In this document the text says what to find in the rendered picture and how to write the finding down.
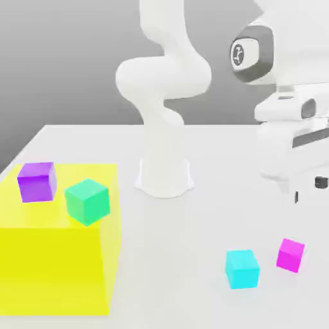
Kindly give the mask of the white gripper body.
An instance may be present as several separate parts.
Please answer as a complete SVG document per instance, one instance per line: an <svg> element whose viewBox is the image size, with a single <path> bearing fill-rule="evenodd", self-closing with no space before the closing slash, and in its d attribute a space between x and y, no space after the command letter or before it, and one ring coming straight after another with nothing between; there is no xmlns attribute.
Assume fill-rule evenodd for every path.
<svg viewBox="0 0 329 329"><path fill-rule="evenodd" d="M257 143L261 175L289 180L329 165L329 118L262 123Z"/></svg>

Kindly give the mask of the small magenta cube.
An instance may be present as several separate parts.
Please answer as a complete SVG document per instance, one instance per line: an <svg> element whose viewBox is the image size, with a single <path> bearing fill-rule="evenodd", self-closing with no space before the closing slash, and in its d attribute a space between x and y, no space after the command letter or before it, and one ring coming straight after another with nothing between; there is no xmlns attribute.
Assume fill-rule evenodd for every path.
<svg viewBox="0 0 329 329"><path fill-rule="evenodd" d="M305 244L284 238L279 249L276 266L298 273Z"/></svg>

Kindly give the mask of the small cyan cube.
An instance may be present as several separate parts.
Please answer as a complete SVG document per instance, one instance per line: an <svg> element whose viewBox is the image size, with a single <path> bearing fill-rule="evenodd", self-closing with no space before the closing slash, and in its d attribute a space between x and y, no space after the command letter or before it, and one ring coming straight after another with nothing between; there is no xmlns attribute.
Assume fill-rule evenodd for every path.
<svg viewBox="0 0 329 329"><path fill-rule="evenodd" d="M249 289L258 286L260 266L250 249L227 251L225 272L232 289Z"/></svg>

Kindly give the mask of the small green cube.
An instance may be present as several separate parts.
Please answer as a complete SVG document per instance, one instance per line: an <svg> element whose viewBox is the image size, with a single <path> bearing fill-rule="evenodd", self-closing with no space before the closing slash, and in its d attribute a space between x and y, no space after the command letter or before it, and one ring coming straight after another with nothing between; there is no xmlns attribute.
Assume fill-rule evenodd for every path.
<svg viewBox="0 0 329 329"><path fill-rule="evenodd" d="M90 226L111 212L108 187L85 179L65 190L67 212L84 226Z"/></svg>

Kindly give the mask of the small purple cube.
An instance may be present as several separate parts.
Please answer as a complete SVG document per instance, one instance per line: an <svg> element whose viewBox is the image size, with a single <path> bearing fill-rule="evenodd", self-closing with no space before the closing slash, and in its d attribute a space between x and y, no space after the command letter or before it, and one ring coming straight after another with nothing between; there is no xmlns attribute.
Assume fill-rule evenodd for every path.
<svg viewBox="0 0 329 329"><path fill-rule="evenodd" d="M24 203L52 201L57 191L54 162L25 163L17 182Z"/></svg>

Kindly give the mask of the large yellow box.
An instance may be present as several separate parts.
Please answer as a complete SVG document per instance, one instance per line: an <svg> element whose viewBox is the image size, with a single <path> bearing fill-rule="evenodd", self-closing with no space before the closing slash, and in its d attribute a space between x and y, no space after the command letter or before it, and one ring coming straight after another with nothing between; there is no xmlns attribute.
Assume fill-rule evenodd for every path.
<svg viewBox="0 0 329 329"><path fill-rule="evenodd" d="M0 316L106 316L122 241L115 164L56 164L51 202L23 203L21 165L0 181ZM65 190L92 179L110 212L85 226L67 212Z"/></svg>

